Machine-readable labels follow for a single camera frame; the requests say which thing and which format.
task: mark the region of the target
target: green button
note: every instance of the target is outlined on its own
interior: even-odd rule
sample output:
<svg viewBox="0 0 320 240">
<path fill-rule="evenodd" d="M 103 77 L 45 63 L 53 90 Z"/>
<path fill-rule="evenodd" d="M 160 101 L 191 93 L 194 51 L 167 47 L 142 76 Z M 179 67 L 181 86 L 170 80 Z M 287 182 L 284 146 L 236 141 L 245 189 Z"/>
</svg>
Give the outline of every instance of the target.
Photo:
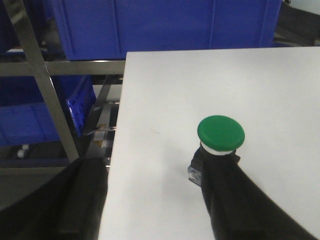
<svg viewBox="0 0 320 240">
<path fill-rule="evenodd" d="M 219 152 L 233 151 L 245 140 L 244 129 L 227 116 L 206 117 L 199 123 L 197 132 L 201 142 Z"/>
</svg>

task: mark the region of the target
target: white table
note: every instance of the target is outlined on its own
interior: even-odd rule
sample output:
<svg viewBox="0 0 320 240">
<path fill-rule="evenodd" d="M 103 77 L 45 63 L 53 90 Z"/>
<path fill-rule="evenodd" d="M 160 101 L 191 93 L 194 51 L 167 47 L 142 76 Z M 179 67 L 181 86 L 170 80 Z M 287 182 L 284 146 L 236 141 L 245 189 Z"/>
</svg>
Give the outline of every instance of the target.
<svg viewBox="0 0 320 240">
<path fill-rule="evenodd" d="M 213 233 L 187 168 L 198 123 L 237 120 L 240 166 L 320 238 L 320 48 L 127 55 L 99 240 L 205 240 Z"/>
</svg>

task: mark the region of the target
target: blue plastic crate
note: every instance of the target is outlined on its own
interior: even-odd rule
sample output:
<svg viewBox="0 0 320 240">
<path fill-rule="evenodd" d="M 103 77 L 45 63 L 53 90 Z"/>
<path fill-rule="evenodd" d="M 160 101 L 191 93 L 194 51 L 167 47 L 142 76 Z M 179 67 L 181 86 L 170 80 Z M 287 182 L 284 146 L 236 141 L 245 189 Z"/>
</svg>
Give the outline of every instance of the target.
<svg viewBox="0 0 320 240">
<path fill-rule="evenodd" d="M 7 51 L 17 44 L 19 44 L 19 41 L 15 30 L 12 27 L 3 1 L 0 1 L 0 53 Z"/>
<path fill-rule="evenodd" d="M 36 37 L 40 36 L 41 27 L 53 17 L 49 0 L 23 0 Z M 7 14 L 5 5 L 0 0 L 0 53 L 19 45 L 15 30 Z"/>
<path fill-rule="evenodd" d="M 96 96 L 90 76 L 53 77 L 78 134 Z M 57 141 L 58 133 L 33 77 L 0 78 L 0 146 Z"/>
<path fill-rule="evenodd" d="M 51 0 L 69 60 L 270 47 L 282 0 Z"/>
</svg>

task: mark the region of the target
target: stainless steel bar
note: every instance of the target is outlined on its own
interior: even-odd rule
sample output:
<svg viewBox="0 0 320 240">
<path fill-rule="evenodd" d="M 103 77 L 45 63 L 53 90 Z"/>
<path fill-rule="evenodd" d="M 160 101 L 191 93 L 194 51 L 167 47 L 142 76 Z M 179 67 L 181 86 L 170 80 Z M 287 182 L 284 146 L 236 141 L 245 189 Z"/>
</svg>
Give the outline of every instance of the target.
<svg viewBox="0 0 320 240">
<path fill-rule="evenodd" d="M 78 150 L 38 46 L 23 0 L 3 0 L 3 2 L 67 157 L 73 161 L 79 158 Z"/>
<path fill-rule="evenodd" d="M 96 61 L 48 61 L 46 66 L 50 75 L 122 75 L 125 60 Z"/>
<path fill-rule="evenodd" d="M 96 61 L 46 61 L 49 75 L 122 75 L 125 71 L 125 60 Z M 28 62 L 0 62 L 0 77 L 33 76 Z"/>
</svg>

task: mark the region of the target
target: metal shelf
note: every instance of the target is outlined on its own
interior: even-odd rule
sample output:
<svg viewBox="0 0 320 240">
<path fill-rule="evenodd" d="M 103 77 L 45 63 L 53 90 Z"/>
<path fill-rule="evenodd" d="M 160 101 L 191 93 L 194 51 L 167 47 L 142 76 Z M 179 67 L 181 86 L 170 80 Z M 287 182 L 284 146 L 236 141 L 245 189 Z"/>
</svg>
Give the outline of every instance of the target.
<svg viewBox="0 0 320 240">
<path fill-rule="evenodd" d="M 26 57 L 24 62 L 0 63 L 0 76 L 34 76 L 44 102 L 48 107 L 61 143 L 70 162 L 85 156 L 91 145 L 100 114 L 106 104 L 110 85 L 115 80 L 111 75 L 123 75 L 124 60 L 93 61 L 44 61 L 23 0 L 3 0 L 16 35 Z M 54 75 L 110 75 L 87 119 L 84 135 L 73 136 L 62 111 L 50 76 Z"/>
</svg>

